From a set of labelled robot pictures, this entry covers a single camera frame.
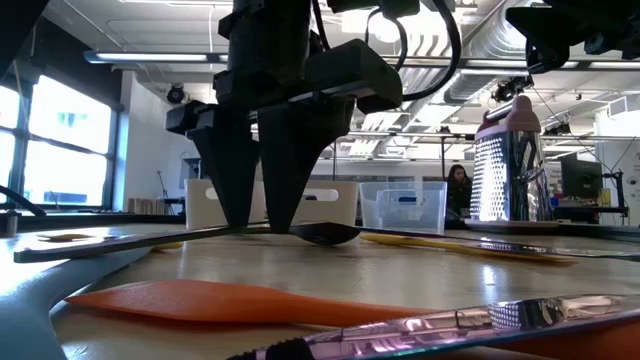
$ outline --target wooden table surface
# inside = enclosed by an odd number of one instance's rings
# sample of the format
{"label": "wooden table surface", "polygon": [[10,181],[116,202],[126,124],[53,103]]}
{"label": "wooden table surface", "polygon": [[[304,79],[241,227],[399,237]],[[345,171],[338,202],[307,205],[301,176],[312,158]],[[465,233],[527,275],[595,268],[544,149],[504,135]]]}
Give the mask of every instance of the wooden table surface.
{"label": "wooden table surface", "polygon": [[[51,233],[120,235],[176,229],[180,227],[128,225]],[[640,251],[637,244],[583,238],[452,234],[554,247]],[[34,276],[57,264],[11,262],[13,248],[32,243],[35,234],[3,241],[0,263],[5,271],[20,273],[22,277]],[[554,295],[640,293],[640,264],[582,260],[571,267],[554,267],[428,249],[394,248],[361,240],[321,248],[288,236],[227,236],[191,241],[180,250],[150,253],[85,291],[167,279],[251,284],[316,297],[449,309]],[[69,359],[92,360],[224,359],[324,330],[302,325],[230,327],[149,321],[64,302],[52,310],[52,321]],[[477,358],[497,357],[485,356],[480,354]]]}

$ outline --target black cable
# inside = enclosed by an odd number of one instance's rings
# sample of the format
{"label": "black cable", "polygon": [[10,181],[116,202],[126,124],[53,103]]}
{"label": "black cable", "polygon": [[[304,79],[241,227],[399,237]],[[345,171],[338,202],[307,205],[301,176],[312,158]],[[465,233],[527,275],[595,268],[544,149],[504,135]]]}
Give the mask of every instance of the black cable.
{"label": "black cable", "polygon": [[370,12],[369,17],[367,17],[367,27],[364,29],[364,42],[367,44],[369,44],[369,21],[371,21],[371,18],[373,18],[376,14],[379,14],[381,12],[382,10],[380,10],[380,8],[377,8]]}
{"label": "black cable", "polygon": [[453,18],[453,14],[449,11],[445,0],[433,0],[433,4],[438,9],[438,13],[440,13],[440,16],[442,16],[442,19],[447,26],[447,33],[449,34],[449,41],[451,42],[451,62],[449,63],[447,72],[435,85],[415,93],[404,94],[402,96],[402,101],[419,100],[433,95],[436,91],[440,90],[456,73],[458,63],[460,63],[460,58],[462,57],[462,41],[460,40],[460,32],[458,31],[458,25],[456,25],[456,20]]}
{"label": "black cable", "polygon": [[[382,10],[380,10],[380,8],[377,8],[373,10],[369,14],[369,17],[367,18],[367,27],[364,30],[364,42],[367,44],[369,44],[369,21],[371,21],[371,18],[373,18],[376,14],[379,14],[380,12],[382,12]],[[398,29],[398,33],[400,33],[400,46],[402,48],[400,49],[400,57],[398,58],[398,62],[393,67],[396,71],[400,71],[400,69],[402,68],[402,65],[404,65],[405,60],[407,60],[407,54],[409,53],[409,39],[407,38],[407,30],[404,28],[402,23],[398,21],[398,19],[387,19],[387,20],[391,21]]]}
{"label": "black cable", "polygon": [[615,169],[616,166],[618,166],[618,164],[620,163],[620,161],[622,161],[622,159],[624,158],[625,155],[627,155],[627,152],[629,152],[629,148],[631,147],[631,145],[633,145],[633,143],[636,141],[636,137],[634,136],[633,139],[631,139],[631,141],[629,141],[629,145],[627,145],[627,148],[624,150],[624,152],[622,153],[622,155],[620,155],[620,158],[618,159],[618,161],[616,161],[615,164],[613,164],[613,166],[611,167],[612,169]]}
{"label": "black cable", "polygon": [[27,198],[9,189],[8,187],[0,185],[0,194],[6,195],[9,199],[15,201],[16,203],[18,203],[18,205],[29,210],[35,216],[47,216],[47,213],[36,204],[27,200]]}
{"label": "black cable", "polygon": [[320,35],[322,47],[324,47],[325,50],[330,50],[331,46],[329,45],[327,33],[324,31],[324,23],[322,22],[322,11],[320,11],[320,3],[318,2],[318,0],[312,0],[311,4],[313,5],[313,17],[316,19],[316,25],[318,26],[318,35]]}

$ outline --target dark hair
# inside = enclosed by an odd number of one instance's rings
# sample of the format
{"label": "dark hair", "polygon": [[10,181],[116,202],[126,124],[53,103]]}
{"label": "dark hair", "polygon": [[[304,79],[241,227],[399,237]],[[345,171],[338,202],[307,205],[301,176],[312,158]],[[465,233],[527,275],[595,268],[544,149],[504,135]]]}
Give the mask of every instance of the dark hair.
{"label": "dark hair", "polygon": [[449,176],[447,177],[447,183],[449,184],[455,183],[454,174],[458,169],[462,169],[462,171],[464,171],[464,179],[462,180],[462,183],[469,181],[469,177],[467,176],[467,171],[464,169],[464,167],[460,164],[455,164],[451,167],[451,169],[449,169]]}

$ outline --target ceiling light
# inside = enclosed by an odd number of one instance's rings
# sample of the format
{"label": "ceiling light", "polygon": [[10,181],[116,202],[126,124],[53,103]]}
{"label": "ceiling light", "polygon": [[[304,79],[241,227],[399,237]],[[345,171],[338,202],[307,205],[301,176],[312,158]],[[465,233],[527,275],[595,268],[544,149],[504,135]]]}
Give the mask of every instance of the ceiling light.
{"label": "ceiling light", "polygon": [[349,135],[352,136],[389,136],[388,132],[375,132],[375,131],[349,131]]}
{"label": "ceiling light", "polygon": [[462,69],[462,75],[504,75],[504,76],[529,76],[527,70],[503,70],[503,69]]}
{"label": "ceiling light", "polygon": [[594,61],[589,65],[590,69],[627,69],[640,70],[640,61]]}
{"label": "ceiling light", "polygon": [[501,59],[473,59],[467,61],[468,66],[477,67],[508,67],[527,68],[527,62],[521,60],[501,60]]}
{"label": "ceiling light", "polygon": [[142,53],[142,52],[98,52],[85,51],[84,58],[92,64],[131,63],[226,63],[228,56],[218,53]]}
{"label": "ceiling light", "polygon": [[120,2],[135,4],[165,4],[169,6],[180,7],[233,6],[232,1],[223,0],[120,0]]}
{"label": "ceiling light", "polygon": [[561,69],[573,69],[578,66],[577,61],[567,61],[564,65],[561,66]]}
{"label": "ceiling light", "polygon": [[104,61],[207,61],[203,54],[97,53],[96,57]]}

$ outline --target orange spatula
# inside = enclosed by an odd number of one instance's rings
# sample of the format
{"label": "orange spatula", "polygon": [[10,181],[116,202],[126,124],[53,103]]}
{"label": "orange spatula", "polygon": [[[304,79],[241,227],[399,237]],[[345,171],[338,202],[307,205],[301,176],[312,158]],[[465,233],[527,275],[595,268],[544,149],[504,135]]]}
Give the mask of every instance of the orange spatula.
{"label": "orange spatula", "polygon": [[67,298],[73,304],[161,318],[347,327],[429,309],[318,299],[250,285],[198,280],[142,282]]}

